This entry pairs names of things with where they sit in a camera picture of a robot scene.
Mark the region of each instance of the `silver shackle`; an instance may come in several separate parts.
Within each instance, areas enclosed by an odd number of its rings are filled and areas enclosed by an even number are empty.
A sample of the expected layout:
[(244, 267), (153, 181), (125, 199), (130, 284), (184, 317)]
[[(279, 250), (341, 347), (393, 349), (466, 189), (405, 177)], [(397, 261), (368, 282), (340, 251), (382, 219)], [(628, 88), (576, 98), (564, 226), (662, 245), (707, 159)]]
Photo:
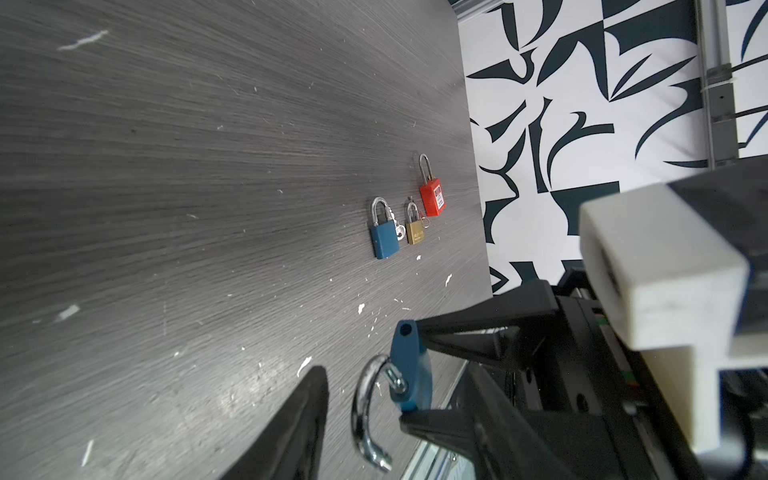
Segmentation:
[(376, 377), (384, 370), (386, 379), (395, 393), (403, 394), (408, 391), (406, 381), (396, 366), (389, 361), (387, 355), (373, 357), (362, 369), (360, 379), (357, 381), (355, 396), (352, 400), (352, 440), (360, 455), (372, 463), (382, 472), (392, 470), (392, 457), (380, 446), (373, 442), (368, 427), (369, 410), (371, 407), (371, 395), (376, 385)]
[[(426, 161), (427, 163), (427, 171), (424, 171), (424, 165), (422, 164), (422, 160)], [(432, 175), (432, 165), (429, 164), (429, 159), (425, 154), (422, 154), (421, 157), (419, 157), (419, 170), (422, 171), (422, 179), (424, 180), (424, 185), (429, 183), (430, 180), (434, 179), (435, 176)]]
[[(413, 220), (413, 217), (411, 217), (411, 207), (413, 207), (413, 213), (416, 215), (416, 219)], [(406, 208), (406, 223), (413, 223), (419, 221), (419, 207), (416, 206), (416, 203), (413, 201), (413, 197), (408, 197), (408, 207)]]
[(395, 219), (395, 216), (392, 214), (392, 210), (390, 210), (389, 205), (386, 203), (386, 200), (384, 200), (381, 197), (376, 197), (373, 199), (373, 203), (371, 204), (371, 218), (373, 219), (373, 226), (378, 227), (379, 226), (379, 216), (376, 215), (376, 204), (384, 204), (384, 214), (386, 215), (386, 219), (388, 222), (391, 222)]

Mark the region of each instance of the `patterned backdrop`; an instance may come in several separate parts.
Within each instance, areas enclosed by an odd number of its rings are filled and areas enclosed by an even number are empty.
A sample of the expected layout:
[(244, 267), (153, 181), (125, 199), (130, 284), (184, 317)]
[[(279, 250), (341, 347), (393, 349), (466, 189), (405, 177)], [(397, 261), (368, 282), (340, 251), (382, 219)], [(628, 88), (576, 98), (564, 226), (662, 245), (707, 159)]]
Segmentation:
[(693, 0), (515, 0), (459, 31), (494, 293), (580, 263), (582, 202), (706, 166)]
[[(726, 5), (736, 111), (760, 109), (768, 105), (768, 0), (727, 0)], [(768, 154), (767, 121), (766, 111), (737, 118), (740, 157)]]

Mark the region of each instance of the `table surface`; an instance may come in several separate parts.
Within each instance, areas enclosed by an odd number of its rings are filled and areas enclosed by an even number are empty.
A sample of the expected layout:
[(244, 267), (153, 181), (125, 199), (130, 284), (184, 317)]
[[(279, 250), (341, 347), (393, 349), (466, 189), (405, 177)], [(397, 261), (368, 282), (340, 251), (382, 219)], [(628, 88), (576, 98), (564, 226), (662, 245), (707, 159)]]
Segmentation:
[[(8, 0), (0, 45), (3, 476), (216, 478), (312, 357), (321, 478), (380, 478), (364, 362), (491, 296), (448, 2)], [(376, 260), (370, 202), (404, 220), (422, 152), (447, 207)], [(432, 362), (438, 402), (460, 362)], [(416, 440), (382, 390), (396, 478)]]

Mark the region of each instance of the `padlock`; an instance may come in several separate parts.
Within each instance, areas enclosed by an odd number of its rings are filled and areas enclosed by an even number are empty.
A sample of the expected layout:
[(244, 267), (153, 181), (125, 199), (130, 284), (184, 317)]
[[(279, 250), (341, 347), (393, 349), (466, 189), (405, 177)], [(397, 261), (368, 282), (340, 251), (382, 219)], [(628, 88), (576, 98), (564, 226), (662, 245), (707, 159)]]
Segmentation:
[[(427, 163), (427, 171), (424, 171), (422, 160)], [(432, 175), (432, 166), (424, 154), (419, 157), (419, 169), (422, 171), (422, 179), (424, 180), (424, 184), (419, 188), (424, 201), (424, 210), (427, 210), (427, 217), (437, 217), (445, 209), (445, 198), (442, 196), (440, 179)]]
[(408, 197), (408, 200), (408, 208), (406, 209), (408, 243), (416, 245), (418, 242), (424, 240), (424, 224), (422, 223), (422, 219), (419, 218), (419, 208), (413, 203), (413, 197)]
[(389, 398), (403, 413), (429, 410), (432, 406), (432, 364), (421, 341), (418, 323), (413, 320), (397, 322), (389, 358), (408, 386), (403, 393), (390, 389)]
[[(379, 218), (376, 216), (376, 205), (384, 205), (384, 214), (386, 215), (386, 223), (379, 225)], [(381, 197), (373, 199), (371, 204), (371, 218), (373, 225), (371, 225), (371, 239), (373, 240), (373, 251), (376, 252), (376, 258), (387, 258), (397, 250), (400, 250), (400, 245), (397, 243), (397, 231), (395, 226), (395, 216), (392, 214), (392, 210), (389, 209), (386, 200)]]

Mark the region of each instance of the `brass padlock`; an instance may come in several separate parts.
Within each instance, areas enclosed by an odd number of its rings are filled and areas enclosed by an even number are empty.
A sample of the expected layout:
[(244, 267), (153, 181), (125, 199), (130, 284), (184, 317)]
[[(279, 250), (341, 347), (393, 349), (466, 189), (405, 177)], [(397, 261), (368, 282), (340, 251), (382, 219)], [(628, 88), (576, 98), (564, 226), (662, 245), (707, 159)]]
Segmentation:
[(408, 243), (416, 245), (424, 240), (424, 224), (419, 218), (419, 208), (413, 203), (413, 197), (408, 197), (408, 209), (406, 211), (406, 233), (408, 234)]

